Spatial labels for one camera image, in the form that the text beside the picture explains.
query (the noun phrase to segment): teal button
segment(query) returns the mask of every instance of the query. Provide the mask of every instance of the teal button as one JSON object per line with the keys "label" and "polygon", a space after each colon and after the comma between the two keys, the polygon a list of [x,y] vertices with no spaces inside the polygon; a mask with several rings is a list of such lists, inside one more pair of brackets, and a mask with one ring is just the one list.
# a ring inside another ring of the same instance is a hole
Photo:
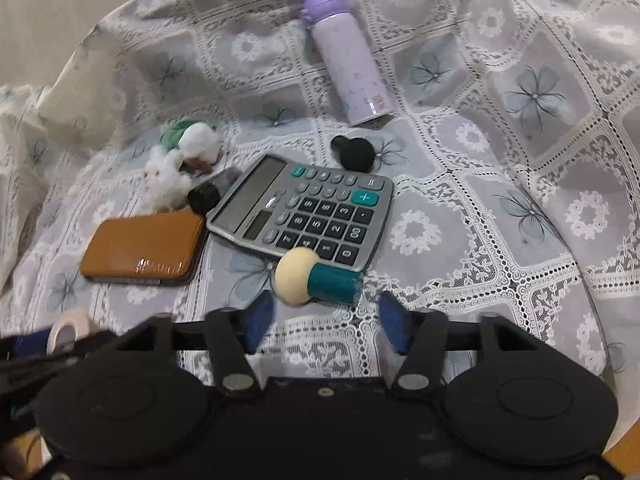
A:
{"label": "teal button", "polygon": [[378,203],[380,197],[373,191],[364,191],[363,189],[357,189],[351,195],[351,202],[356,205],[366,205],[373,207]]}

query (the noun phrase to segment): silver bolt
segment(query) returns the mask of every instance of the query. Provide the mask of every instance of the silver bolt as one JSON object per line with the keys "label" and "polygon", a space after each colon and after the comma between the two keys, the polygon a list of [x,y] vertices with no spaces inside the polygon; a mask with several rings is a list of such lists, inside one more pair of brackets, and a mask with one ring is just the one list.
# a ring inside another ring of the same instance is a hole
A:
{"label": "silver bolt", "polygon": [[254,379],[245,374],[229,374],[222,379],[222,385],[232,392],[248,390],[254,385]]}
{"label": "silver bolt", "polygon": [[403,390],[423,390],[429,386],[429,380],[422,374],[405,374],[398,379],[398,385]]}
{"label": "silver bolt", "polygon": [[327,386],[325,386],[324,388],[320,388],[318,390],[318,395],[320,397],[331,397],[335,392],[331,389],[328,388]]}

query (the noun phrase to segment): gray calculator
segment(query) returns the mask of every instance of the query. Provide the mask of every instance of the gray calculator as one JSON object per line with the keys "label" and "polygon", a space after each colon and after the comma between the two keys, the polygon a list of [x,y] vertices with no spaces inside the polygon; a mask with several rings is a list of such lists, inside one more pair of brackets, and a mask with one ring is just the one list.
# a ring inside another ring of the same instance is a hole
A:
{"label": "gray calculator", "polygon": [[336,267],[363,270],[382,236],[393,187],[383,176],[267,154],[207,213],[207,229],[271,258],[308,247]]}

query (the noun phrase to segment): brown case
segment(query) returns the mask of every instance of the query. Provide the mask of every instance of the brown case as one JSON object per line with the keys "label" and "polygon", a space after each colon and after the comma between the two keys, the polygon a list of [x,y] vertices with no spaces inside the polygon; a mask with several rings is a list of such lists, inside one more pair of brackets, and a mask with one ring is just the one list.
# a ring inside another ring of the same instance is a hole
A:
{"label": "brown case", "polygon": [[205,237],[205,219],[190,208],[106,220],[82,257],[80,273],[94,282],[188,283]]}

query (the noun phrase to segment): lavender bottle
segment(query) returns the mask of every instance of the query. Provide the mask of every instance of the lavender bottle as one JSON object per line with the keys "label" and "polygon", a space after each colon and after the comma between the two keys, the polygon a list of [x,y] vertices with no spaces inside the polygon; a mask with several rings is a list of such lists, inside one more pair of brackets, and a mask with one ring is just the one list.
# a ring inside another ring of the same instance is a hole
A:
{"label": "lavender bottle", "polygon": [[351,126],[388,114],[392,101],[344,0],[306,0],[300,19],[324,59]]}

